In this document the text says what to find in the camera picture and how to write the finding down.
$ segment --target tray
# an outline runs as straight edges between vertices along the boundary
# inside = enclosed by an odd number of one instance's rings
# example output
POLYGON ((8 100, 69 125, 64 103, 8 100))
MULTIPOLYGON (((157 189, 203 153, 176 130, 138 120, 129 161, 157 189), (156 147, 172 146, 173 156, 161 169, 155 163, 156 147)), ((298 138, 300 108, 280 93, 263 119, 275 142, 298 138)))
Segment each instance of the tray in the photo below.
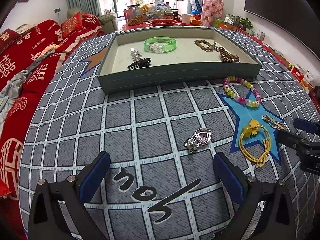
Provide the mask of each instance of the tray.
POLYGON ((153 27, 115 33, 98 70, 98 80, 106 94, 146 86, 191 80, 221 79, 226 76, 256 78, 262 63, 227 36, 206 27, 153 27), (175 38, 177 48, 168 53, 144 52, 143 41, 158 36, 175 38), (201 50, 194 44, 203 39, 223 46, 236 54, 240 62, 222 62, 220 53, 201 50), (151 66, 128 70, 133 63, 130 48, 143 58, 151 58, 151 66))

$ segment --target beige armchair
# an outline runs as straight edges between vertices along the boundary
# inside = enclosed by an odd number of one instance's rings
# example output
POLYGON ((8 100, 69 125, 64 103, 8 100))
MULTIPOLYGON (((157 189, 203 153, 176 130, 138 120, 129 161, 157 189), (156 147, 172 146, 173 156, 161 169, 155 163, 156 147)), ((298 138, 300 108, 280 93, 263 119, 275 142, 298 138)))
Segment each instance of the beige armchair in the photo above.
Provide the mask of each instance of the beige armchair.
MULTIPOLYGON (((80 8, 71 8, 67 12, 67 19, 70 19, 73 15, 81 12, 80 8)), ((118 30, 117 14, 114 12, 107 13, 99 17, 102 29, 105 34, 116 32, 118 30)))
POLYGON ((116 32, 118 30, 117 14, 115 12, 102 15, 99 17, 99 20, 105 34, 116 32))

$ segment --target orange star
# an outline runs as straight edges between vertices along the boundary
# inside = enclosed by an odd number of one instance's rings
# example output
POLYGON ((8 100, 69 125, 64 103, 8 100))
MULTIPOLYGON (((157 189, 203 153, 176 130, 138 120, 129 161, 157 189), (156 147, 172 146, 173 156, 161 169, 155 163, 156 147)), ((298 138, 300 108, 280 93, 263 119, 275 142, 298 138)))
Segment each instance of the orange star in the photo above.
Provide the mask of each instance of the orange star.
POLYGON ((84 70, 81 74, 81 76, 83 76, 84 74, 86 74, 88 71, 90 71, 91 69, 95 68, 97 65, 99 65, 104 57, 104 55, 106 54, 108 49, 108 46, 104 47, 102 50, 100 50, 99 52, 86 57, 84 59, 81 59, 80 62, 87 62, 88 64, 84 67, 84 70))

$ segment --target blue gripper pad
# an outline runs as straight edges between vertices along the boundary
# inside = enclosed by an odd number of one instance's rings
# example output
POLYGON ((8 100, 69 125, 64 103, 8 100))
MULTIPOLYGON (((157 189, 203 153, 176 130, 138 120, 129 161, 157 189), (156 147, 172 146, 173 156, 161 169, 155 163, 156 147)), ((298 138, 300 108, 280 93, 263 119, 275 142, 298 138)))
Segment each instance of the blue gripper pad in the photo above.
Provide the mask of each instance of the blue gripper pad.
POLYGON ((104 154, 100 160, 98 160, 96 165, 92 168, 80 186, 79 200, 82 204, 88 203, 92 199, 94 193, 97 191, 97 188, 100 186, 102 179, 110 167, 110 155, 107 152, 103 153, 104 154))
POLYGON ((310 121, 307 121, 307 120, 303 120, 303 119, 300 119, 300 118, 296 118, 296 119, 293 120, 293 126, 296 129, 301 129, 303 131, 306 131, 306 132, 309 132, 309 133, 313 133, 313 134, 319 132, 319 128, 316 125, 316 123, 310 122, 310 121))
POLYGON ((228 191, 232 202, 242 204, 242 202, 245 200, 243 185, 240 183, 240 181, 237 179, 236 175, 233 173, 231 168, 221 158, 219 154, 216 153, 213 158, 214 173, 219 176, 221 182, 228 191))

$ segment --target black tv screen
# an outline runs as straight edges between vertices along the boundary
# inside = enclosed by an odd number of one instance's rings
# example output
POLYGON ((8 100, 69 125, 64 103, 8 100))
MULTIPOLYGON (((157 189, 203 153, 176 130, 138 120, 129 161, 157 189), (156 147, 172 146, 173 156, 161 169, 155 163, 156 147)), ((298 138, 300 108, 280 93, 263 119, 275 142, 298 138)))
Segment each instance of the black tv screen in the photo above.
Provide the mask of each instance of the black tv screen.
POLYGON ((245 0, 244 10, 283 28, 320 60, 320 0, 245 0))

